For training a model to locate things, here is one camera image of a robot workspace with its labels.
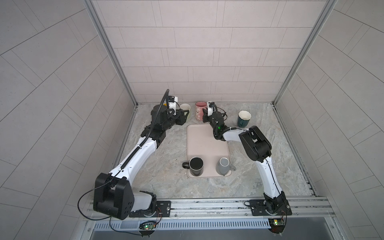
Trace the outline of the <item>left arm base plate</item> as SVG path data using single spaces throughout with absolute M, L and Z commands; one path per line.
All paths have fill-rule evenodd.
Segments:
M 171 210 L 170 201 L 154 201 L 146 210 L 132 211 L 129 214 L 130 218 L 154 218 L 162 215 L 162 217 L 169 217 Z

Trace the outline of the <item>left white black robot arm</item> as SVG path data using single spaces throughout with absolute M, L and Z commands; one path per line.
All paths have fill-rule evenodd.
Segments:
M 132 183 L 146 160 L 166 137 L 166 130 L 182 126 L 189 111 L 156 105 L 151 124 L 146 126 L 134 149 L 108 174 L 96 178 L 93 209 L 109 217 L 124 220 L 132 212 L 152 216 L 157 211 L 157 196 L 150 192 L 134 193 Z

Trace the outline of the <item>dark green mug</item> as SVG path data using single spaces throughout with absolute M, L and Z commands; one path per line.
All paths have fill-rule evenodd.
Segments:
M 248 111 L 240 111 L 238 114 L 237 126 L 239 128 L 245 128 L 251 119 L 252 115 Z

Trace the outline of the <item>pink mug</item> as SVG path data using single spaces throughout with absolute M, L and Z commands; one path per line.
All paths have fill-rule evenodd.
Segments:
M 196 119 L 198 121 L 202 121 L 203 116 L 204 116 L 203 109 L 207 109 L 207 103 L 206 102 L 197 102 L 197 103 L 195 103 L 195 107 L 196 107 Z

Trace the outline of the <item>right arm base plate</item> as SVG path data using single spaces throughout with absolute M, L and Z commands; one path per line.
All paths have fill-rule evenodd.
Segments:
M 253 216 L 291 216 L 293 214 L 287 201 L 283 204 L 279 204 L 276 211 L 272 214 L 268 211 L 265 200 L 248 200 L 245 205 L 251 209 Z

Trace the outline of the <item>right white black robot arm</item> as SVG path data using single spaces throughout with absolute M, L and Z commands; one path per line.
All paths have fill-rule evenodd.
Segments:
M 208 102 L 208 107 L 203 109 L 203 122 L 211 125 L 216 140 L 242 143 L 247 156 L 256 162 L 264 186 L 266 212 L 269 215 L 291 215 L 290 205 L 273 168 L 269 140 L 257 126 L 249 129 L 226 126 L 226 114 L 219 109 L 214 102 Z

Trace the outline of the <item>black mug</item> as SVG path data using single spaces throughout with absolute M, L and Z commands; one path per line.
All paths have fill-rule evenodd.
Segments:
M 190 171 L 190 173 L 198 177 L 202 174 L 204 161 L 200 157 L 193 157 L 188 162 L 182 163 L 182 167 Z

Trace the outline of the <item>light green mug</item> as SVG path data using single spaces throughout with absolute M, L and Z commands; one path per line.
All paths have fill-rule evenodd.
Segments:
M 191 112 L 191 106 L 189 104 L 181 104 L 180 109 L 190 110 L 190 112 Z

